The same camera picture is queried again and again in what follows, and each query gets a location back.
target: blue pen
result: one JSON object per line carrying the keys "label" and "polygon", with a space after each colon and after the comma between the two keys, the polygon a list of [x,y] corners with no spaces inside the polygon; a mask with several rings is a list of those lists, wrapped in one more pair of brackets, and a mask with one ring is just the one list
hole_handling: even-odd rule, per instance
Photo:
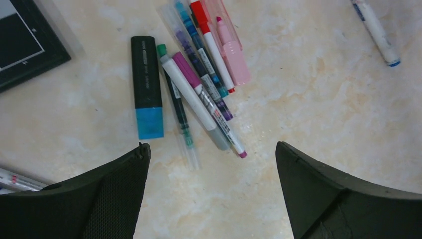
{"label": "blue pen", "polygon": [[207,90],[208,94],[211,96],[218,109],[224,115],[224,118],[227,121],[231,120],[233,115],[219,94],[217,88],[213,84],[211,77],[208,75],[208,72],[205,69],[205,66],[202,64],[201,60],[198,58],[194,49],[192,48],[189,42],[189,36],[185,32],[185,29],[183,28],[183,25],[177,16],[176,10],[170,4],[166,4],[160,8],[160,11],[166,24],[171,29],[171,33],[173,33],[177,41],[180,42],[190,62],[194,66],[196,72],[199,74],[201,82]]}
{"label": "blue pen", "polygon": [[215,87],[217,87],[218,92],[221,97],[228,96],[227,88],[224,86],[222,81],[220,81],[220,73],[216,70],[214,62],[211,60],[210,55],[208,54],[207,49],[205,48],[204,43],[202,42],[201,37],[198,34],[198,31],[189,17],[188,11],[180,0],[174,0],[174,6],[179,12],[179,16],[182,19],[183,24],[185,25],[186,30],[192,38],[192,41],[197,49],[202,62],[204,63],[208,73],[210,74],[212,81],[214,82]]}

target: pink highlighter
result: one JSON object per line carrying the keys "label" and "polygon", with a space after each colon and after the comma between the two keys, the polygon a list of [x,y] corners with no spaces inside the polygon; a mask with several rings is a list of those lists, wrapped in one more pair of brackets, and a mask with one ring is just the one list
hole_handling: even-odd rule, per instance
{"label": "pink highlighter", "polygon": [[211,33],[235,85],[250,81],[242,45],[222,0],[201,0]]}

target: marker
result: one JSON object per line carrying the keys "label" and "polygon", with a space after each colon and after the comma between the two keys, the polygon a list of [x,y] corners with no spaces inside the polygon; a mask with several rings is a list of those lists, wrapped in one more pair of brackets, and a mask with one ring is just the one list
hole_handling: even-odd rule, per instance
{"label": "marker", "polygon": [[245,148],[243,147],[242,143],[239,141],[237,136],[234,134],[234,132],[231,130],[230,126],[228,126],[227,121],[221,115],[220,110],[215,105],[210,95],[204,90],[201,81],[196,76],[189,63],[186,61],[186,59],[181,53],[176,53],[173,56],[173,60],[179,66],[183,75],[185,75],[189,84],[191,84],[192,88],[194,88],[195,92],[198,94],[204,106],[207,108],[208,112],[212,115],[214,120],[218,123],[225,136],[227,137],[228,141],[233,145],[236,152],[241,158],[245,158],[247,156]]}
{"label": "marker", "polygon": [[179,89],[180,93],[182,93],[183,97],[185,97],[186,101],[192,107],[216,146],[220,150],[228,150],[230,145],[228,144],[227,139],[224,137],[221,130],[217,127],[217,124],[212,119],[211,115],[208,113],[195,91],[189,85],[176,62],[168,54],[163,55],[160,58],[160,61],[164,70],[167,72],[172,82],[176,85],[177,89]]}
{"label": "marker", "polygon": [[167,25],[171,28],[173,35],[175,38],[180,42],[180,45],[183,47],[186,55],[188,56],[190,62],[194,66],[195,70],[199,74],[203,85],[206,87],[206,90],[211,95],[212,99],[217,104],[217,107],[223,113],[223,116],[226,120],[231,120],[233,115],[231,114],[230,110],[227,108],[224,100],[221,98],[220,93],[217,91],[217,88],[214,86],[211,77],[208,75],[207,70],[205,69],[204,65],[196,55],[195,51],[193,50],[191,44],[189,43],[189,39],[187,34],[185,33],[185,29],[183,25],[180,23],[180,19],[177,17],[177,14],[173,7],[169,4],[164,5],[161,7],[162,16],[167,23]]}
{"label": "marker", "polygon": [[371,34],[372,39],[375,41],[375,44],[377,44],[384,61],[391,67],[399,65],[400,57],[387,39],[387,34],[371,6],[367,4],[365,0],[351,1],[360,19],[369,31],[369,34]]}
{"label": "marker", "polygon": [[0,188],[0,195],[14,193],[14,191],[6,189],[6,188]]}
{"label": "marker", "polygon": [[37,182],[2,168],[0,168],[0,183],[9,185],[20,191],[39,191],[47,187],[47,184]]}
{"label": "marker", "polygon": [[164,137],[158,59],[152,36],[131,38],[133,89],[139,139]]}
{"label": "marker", "polygon": [[245,62],[245,57],[240,49],[239,42],[235,41],[221,17],[217,16],[217,32],[225,53],[225,61],[231,78],[236,85],[250,81],[250,72]]}
{"label": "marker", "polygon": [[[161,44],[157,46],[158,53],[160,57],[167,54],[166,45]],[[169,87],[170,95],[173,101],[173,107],[176,112],[177,120],[179,121],[180,130],[182,132],[184,141],[185,141],[185,154],[188,158],[189,168],[191,170],[200,169],[201,164],[197,158],[196,149],[194,140],[192,139],[192,135],[189,131],[189,124],[188,119],[186,118],[185,108],[183,107],[182,98],[180,96],[180,92],[174,83],[171,81],[170,76],[167,72],[164,72],[166,77],[167,86]]]}
{"label": "marker", "polygon": [[228,96],[227,88],[220,81],[220,78],[221,78],[220,73],[216,71],[216,66],[214,62],[211,60],[210,55],[207,49],[205,48],[205,45],[202,42],[201,37],[199,36],[194,23],[189,17],[187,9],[183,5],[183,3],[181,3],[180,0],[175,0],[174,5],[177,11],[179,12],[179,16],[182,19],[182,22],[185,25],[186,30],[188,31],[189,35],[192,38],[195,48],[197,49],[199,56],[202,59],[202,62],[204,63],[209,75],[212,78],[212,81],[214,82],[215,87],[217,87],[217,90],[220,93],[221,97],[224,98]]}
{"label": "marker", "polygon": [[214,58],[215,64],[217,65],[218,70],[221,73],[221,77],[229,93],[234,92],[234,83],[228,72],[228,69],[224,63],[220,51],[218,50],[217,44],[212,36],[210,27],[208,26],[207,16],[205,15],[204,9],[199,0],[190,0],[191,10],[195,15],[195,18],[198,22],[198,25],[201,29],[201,32],[204,36],[205,42],[208,45],[208,48],[211,52],[211,56]]}

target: black frame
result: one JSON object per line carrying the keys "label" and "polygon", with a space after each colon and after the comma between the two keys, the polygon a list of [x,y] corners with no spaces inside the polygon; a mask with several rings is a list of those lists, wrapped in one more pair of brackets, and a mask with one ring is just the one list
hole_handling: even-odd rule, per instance
{"label": "black frame", "polygon": [[0,71],[0,93],[51,70],[71,59],[33,0],[10,0],[45,52]]}

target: highlighter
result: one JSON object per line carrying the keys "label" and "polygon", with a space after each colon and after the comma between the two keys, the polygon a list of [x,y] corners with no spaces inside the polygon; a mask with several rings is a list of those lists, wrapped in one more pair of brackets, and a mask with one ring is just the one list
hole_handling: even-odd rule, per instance
{"label": "highlighter", "polygon": [[164,137],[158,58],[152,36],[134,36],[132,46],[133,89],[139,139]]}

